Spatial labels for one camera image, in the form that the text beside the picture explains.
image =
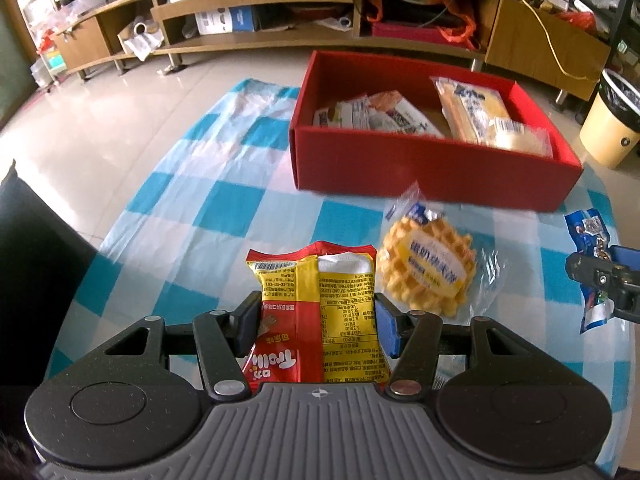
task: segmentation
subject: red container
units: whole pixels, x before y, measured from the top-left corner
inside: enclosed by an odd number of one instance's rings
[[[499,91],[512,119],[549,132],[553,158],[450,139],[312,126],[318,108],[386,90],[398,90],[421,110],[440,109],[431,76]],[[394,56],[314,52],[289,142],[296,187],[325,193],[399,196],[417,180],[431,200],[555,211],[582,174],[569,144],[517,83]]]
[[[406,25],[398,25],[397,23],[377,22],[371,24],[371,35],[380,36],[382,38],[423,41],[425,43],[436,43],[468,48],[469,50],[477,50],[471,40],[466,40],[462,43],[454,43],[453,41],[445,40],[440,31],[434,27],[408,27]]]

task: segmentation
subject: yellow trash can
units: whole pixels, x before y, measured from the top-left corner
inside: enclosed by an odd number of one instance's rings
[[[600,164],[615,168],[640,140],[640,92],[605,69],[580,130],[582,144]]]

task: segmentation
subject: black circular joint cover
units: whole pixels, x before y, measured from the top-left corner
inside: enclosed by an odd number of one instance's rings
[[[201,418],[196,390],[163,369],[129,379],[136,384],[56,379],[36,389],[24,416],[36,448],[54,462],[102,470],[141,465],[174,450]]]
[[[441,389],[436,413],[469,451],[528,470],[595,459],[611,419],[606,398],[592,384],[473,384],[464,375]]]

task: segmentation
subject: checkered tablecloth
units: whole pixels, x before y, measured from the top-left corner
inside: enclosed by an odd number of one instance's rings
[[[316,240],[377,245],[393,200],[297,191],[288,126],[297,88],[245,80],[167,153],[106,237],[70,306],[49,365],[64,369],[149,314],[190,322],[214,308],[232,310],[258,287],[244,263],[249,249],[286,253]],[[596,384],[613,424],[598,464],[615,468],[630,418],[634,336],[615,319],[580,335],[582,299],[564,273],[574,245],[563,215],[596,207],[617,242],[604,186],[585,168],[554,214],[469,206],[449,219],[495,247],[511,267],[487,315]],[[196,361],[172,359],[199,383]]]

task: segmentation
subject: tiled floor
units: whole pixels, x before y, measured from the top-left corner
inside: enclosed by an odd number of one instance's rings
[[[160,158],[229,88],[245,77],[300,85],[308,57],[304,49],[185,57],[191,64],[188,69],[162,77],[157,71],[166,65],[163,57],[124,76],[113,66],[85,83],[73,76],[18,113],[2,131],[0,175],[15,158],[20,176],[99,246]],[[594,163],[577,138],[579,126],[572,114],[559,114],[549,105],[553,89],[522,84],[572,142],[580,159],[592,164],[603,179],[621,243],[640,248],[640,158],[633,153],[616,171]],[[638,450],[640,409],[622,465],[640,470]]]

